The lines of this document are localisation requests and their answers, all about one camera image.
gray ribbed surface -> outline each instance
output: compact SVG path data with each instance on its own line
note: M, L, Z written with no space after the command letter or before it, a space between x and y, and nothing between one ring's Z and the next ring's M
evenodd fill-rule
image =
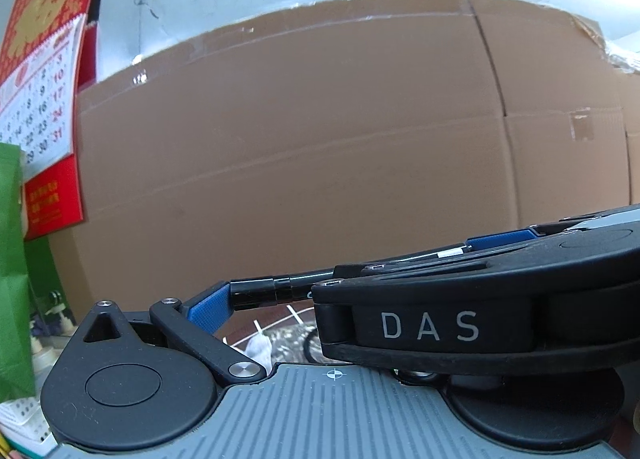
M535 459L482 439L452 415L437 391L408 387L357 365L281 365L257 385L227 391L195 431L136 459ZM49 459L80 459L68 445ZM103 455L92 455L97 459ZM620 459L608 445L563 459Z

white plastic basket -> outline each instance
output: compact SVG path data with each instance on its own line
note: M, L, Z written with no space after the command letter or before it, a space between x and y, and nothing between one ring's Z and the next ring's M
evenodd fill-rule
M23 423L14 424L1 421L0 428L7 428L22 437L36 442L43 442L51 433L49 423L44 419L42 409L39 405L36 410L31 413L31 417Z
M9 441L17 444L18 446L24 448L27 452L30 452L31 454L38 457L46 456L57 445L56 440L53 438L53 434L47 435L44 441L34 441L32 439L27 439L18 433L15 433L10 428L0 426L0 431L2 431L4 436Z
M35 397L0 403L0 425L23 425L39 408Z

blue strip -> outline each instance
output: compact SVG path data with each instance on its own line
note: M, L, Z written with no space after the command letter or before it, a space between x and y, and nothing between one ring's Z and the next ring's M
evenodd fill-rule
M231 285L226 283L193 306L189 310L187 319L207 333L215 333L234 313L230 303L230 293Z
M474 237L473 239L467 239L466 244L471 246L472 251L478 251L480 249L497 248L498 246L521 243L537 238L538 236L527 228L524 230L515 230L514 232L494 233L494 235Z

red calendar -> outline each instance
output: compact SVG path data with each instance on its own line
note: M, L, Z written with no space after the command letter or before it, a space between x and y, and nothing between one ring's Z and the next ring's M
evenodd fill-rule
M73 103L86 15L50 36L0 86L0 142L20 145L29 181L74 151Z
M95 61L82 52L91 1L15 0L0 48L0 142L25 154L28 238L82 220L74 97L95 71L79 67Z

crosshair marking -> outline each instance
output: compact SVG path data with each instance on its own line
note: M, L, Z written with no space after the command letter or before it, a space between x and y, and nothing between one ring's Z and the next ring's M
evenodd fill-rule
M338 369L331 369L328 373L325 374L325 376L335 381L338 378L342 378L344 376L344 373L342 371L339 371Z

